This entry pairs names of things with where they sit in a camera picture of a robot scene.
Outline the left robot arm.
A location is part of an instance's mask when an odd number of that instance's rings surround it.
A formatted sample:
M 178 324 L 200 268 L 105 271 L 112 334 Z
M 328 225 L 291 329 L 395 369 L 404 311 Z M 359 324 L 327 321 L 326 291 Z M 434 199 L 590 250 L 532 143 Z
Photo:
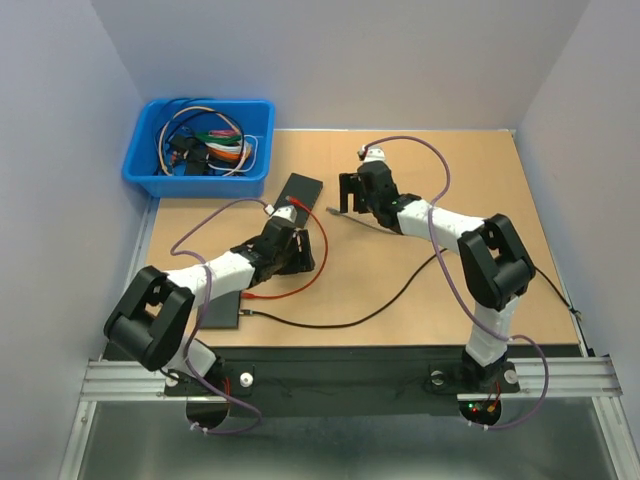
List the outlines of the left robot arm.
M 209 347 L 188 341 L 191 311 L 274 275 L 314 268 L 308 231 L 274 216 L 260 235 L 213 260 L 168 272 L 153 266 L 139 270 L 106 320 L 104 334 L 145 369 L 180 371 L 199 393 L 210 394 L 221 386 L 223 371 Z

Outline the black network switch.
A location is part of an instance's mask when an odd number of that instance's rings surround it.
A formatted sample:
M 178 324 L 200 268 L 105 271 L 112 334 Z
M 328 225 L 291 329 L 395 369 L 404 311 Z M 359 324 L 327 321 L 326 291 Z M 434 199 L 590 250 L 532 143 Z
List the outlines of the black network switch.
M 201 328 L 209 330 L 237 330 L 241 292 L 234 291 L 212 299 L 204 312 Z
M 310 210 L 314 208 L 322 189 L 323 182 L 298 173 L 291 173 L 278 196 L 274 208 L 290 206 L 287 197 L 294 197 Z

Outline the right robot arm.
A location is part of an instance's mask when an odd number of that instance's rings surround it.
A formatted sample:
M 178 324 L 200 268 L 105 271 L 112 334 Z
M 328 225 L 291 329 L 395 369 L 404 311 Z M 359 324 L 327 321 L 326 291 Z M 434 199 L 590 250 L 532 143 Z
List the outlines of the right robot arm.
M 535 266 L 510 219 L 455 213 L 415 194 L 401 194 L 383 160 L 365 161 L 339 175 L 340 211 L 370 213 L 397 234 L 430 241 L 454 297 L 460 301 L 441 250 L 459 256 L 475 306 L 463 311 L 473 323 L 464 347 L 460 378 L 472 390 L 491 384 L 506 361 L 512 317 L 535 277 Z

